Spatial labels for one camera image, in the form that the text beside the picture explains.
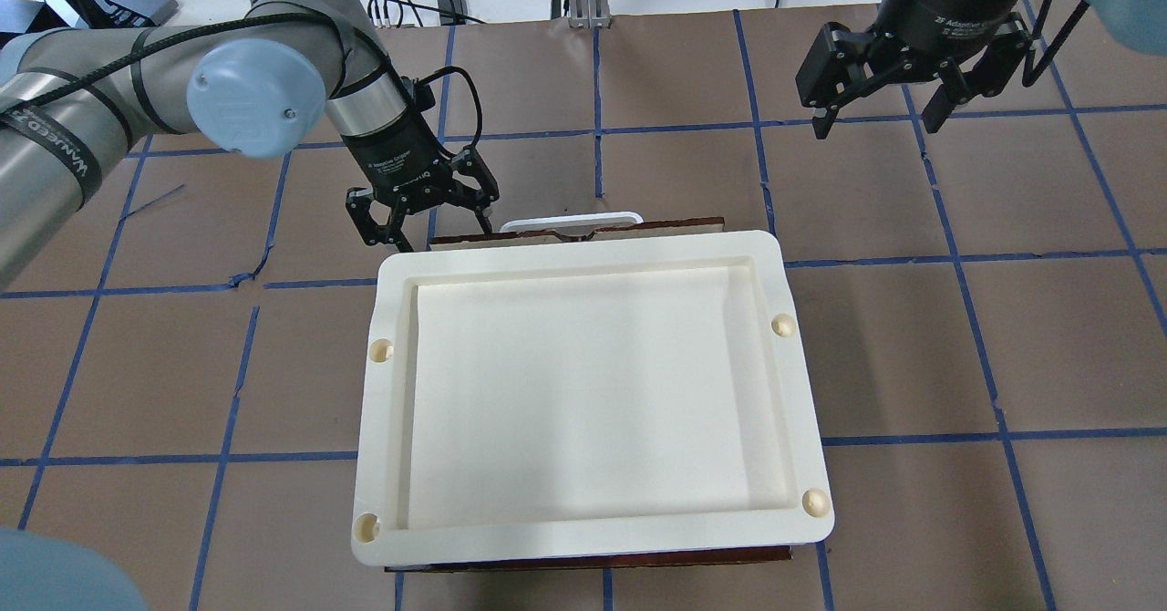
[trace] black device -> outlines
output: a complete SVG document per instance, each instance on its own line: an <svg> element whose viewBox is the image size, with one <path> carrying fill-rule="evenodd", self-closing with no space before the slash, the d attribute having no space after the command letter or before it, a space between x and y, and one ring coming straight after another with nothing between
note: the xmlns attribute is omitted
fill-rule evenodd
<svg viewBox="0 0 1167 611"><path fill-rule="evenodd" d="M438 0L438 9L441 24L466 24L464 0Z"/></svg>
<svg viewBox="0 0 1167 611"><path fill-rule="evenodd" d="M179 10L176 0L96 0L117 27L156 27Z"/></svg>
<svg viewBox="0 0 1167 611"><path fill-rule="evenodd" d="M974 96L997 96L1035 38L1013 12L1016 2L883 0L865 31L824 24L795 78L803 106L815 108L815 136L827 136L844 105L888 84L941 79L921 114L930 133ZM979 62L963 71L960 64L981 50Z"/></svg>
<svg viewBox="0 0 1167 611"><path fill-rule="evenodd" d="M22 34L57 27L68 26L41 0L0 0L0 48Z"/></svg>

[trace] circular notch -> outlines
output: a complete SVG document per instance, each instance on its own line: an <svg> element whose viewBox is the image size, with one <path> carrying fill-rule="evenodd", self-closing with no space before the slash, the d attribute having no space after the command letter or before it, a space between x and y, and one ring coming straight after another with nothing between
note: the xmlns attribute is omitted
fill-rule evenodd
<svg viewBox="0 0 1167 611"><path fill-rule="evenodd" d="M780 337L790 337L795 333L795 317L782 312L782 315L776 315L774 319L770 321L770 328Z"/></svg>
<svg viewBox="0 0 1167 611"><path fill-rule="evenodd" d="M831 498L825 492L812 487L803 493L803 511L812 518L825 518L831 512Z"/></svg>
<svg viewBox="0 0 1167 611"><path fill-rule="evenodd" d="M371 361L386 361L389 358L393 357L393 342L386 340L386 338L380 338L380 340L375 340L373 344L369 345L369 360Z"/></svg>
<svg viewBox="0 0 1167 611"><path fill-rule="evenodd" d="M370 543L380 533L380 520L372 513L362 513L352 522L352 536L358 542Z"/></svg>

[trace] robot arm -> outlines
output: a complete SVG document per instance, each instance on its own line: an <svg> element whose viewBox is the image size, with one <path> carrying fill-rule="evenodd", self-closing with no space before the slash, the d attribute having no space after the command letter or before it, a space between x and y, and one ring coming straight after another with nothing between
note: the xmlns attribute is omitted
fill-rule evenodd
<svg viewBox="0 0 1167 611"><path fill-rule="evenodd" d="M471 209L489 230L490 171L473 146L439 145L421 117L432 93L397 75L359 0L252 1L230 23L61 30L5 47L0 290L159 132L202 131L235 153L278 157L327 112L371 185L347 198L369 245L410 250L405 215L441 203ZM372 201L392 209L387 225L371 219Z"/></svg>
<svg viewBox="0 0 1167 611"><path fill-rule="evenodd" d="M1138 50L1167 54L1165 0L1085 0L1070 16L1046 56L1033 66L1034 33L1018 0L883 0L875 22L862 33L826 23L796 76L804 107L815 110L815 136L824 139L840 108L888 84L939 79L921 120L936 132L952 111L976 96L1004 91L1022 62L1025 84L1033 84L1082 14L1096 5L1107 29ZM971 70L962 64L981 54Z"/></svg>

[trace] white tray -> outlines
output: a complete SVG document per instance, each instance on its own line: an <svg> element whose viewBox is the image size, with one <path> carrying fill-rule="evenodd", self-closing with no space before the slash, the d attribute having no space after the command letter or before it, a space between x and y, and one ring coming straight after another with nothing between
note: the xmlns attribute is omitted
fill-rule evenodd
<svg viewBox="0 0 1167 611"><path fill-rule="evenodd" d="M355 556L410 568L824 539L795 317L766 232L389 258Z"/></svg>

